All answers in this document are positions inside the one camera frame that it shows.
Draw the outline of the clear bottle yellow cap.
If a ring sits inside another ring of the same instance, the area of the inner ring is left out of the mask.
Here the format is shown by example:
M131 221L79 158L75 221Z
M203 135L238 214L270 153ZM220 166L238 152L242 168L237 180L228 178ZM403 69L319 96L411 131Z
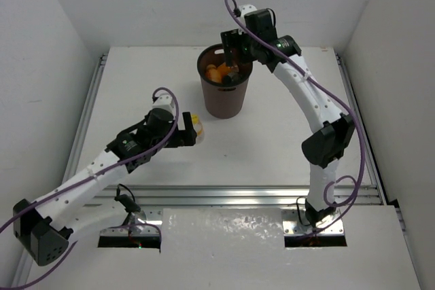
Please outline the clear bottle yellow cap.
M197 114L191 115L194 131L196 132L196 144L201 143L205 138L205 131L203 124Z

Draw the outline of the orange bottle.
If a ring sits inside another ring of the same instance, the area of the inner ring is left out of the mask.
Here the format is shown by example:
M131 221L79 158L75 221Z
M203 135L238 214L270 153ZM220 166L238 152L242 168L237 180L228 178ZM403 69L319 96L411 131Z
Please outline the orange bottle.
M213 83L220 84L222 82L222 75L215 65L207 65L205 76L209 81L212 81Z
M226 77L231 72L231 68L228 67L225 62L223 62L217 67L217 71L220 74L219 81L220 83L222 83L224 77Z

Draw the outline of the clear bottle black cap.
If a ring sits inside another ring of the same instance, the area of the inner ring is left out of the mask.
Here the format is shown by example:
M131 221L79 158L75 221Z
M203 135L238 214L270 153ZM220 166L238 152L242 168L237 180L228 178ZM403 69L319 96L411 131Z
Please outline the clear bottle black cap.
M238 71L230 71L222 77L222 84L224 86L237 85L241 80L241 74Z

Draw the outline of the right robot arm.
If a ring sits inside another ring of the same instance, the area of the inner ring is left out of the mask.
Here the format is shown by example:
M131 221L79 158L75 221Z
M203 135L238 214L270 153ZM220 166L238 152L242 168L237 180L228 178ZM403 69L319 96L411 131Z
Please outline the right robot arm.
M221 34L226 63L257 61L267 66L288 89L308 121L312 134L301 145L310 164L305 219L315 228L336 210L333 182L355 123L314 86L315 80L302 50L289 35L278 37L275 17L270 10L243 5L231 13L239 28Z

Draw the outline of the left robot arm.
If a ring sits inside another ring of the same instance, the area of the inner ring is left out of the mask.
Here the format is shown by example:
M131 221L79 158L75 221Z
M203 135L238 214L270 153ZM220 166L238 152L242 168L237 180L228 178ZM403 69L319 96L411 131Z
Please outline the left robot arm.
M90 216L82 208L100 191L118 184L147 164L164 148L192 147L196 143L190 112L155 107L140 122L119 132L86 168L46 195L13 207L14 236L38 266L55 262L85 234L121 225L140 212L130 197L114 199Z

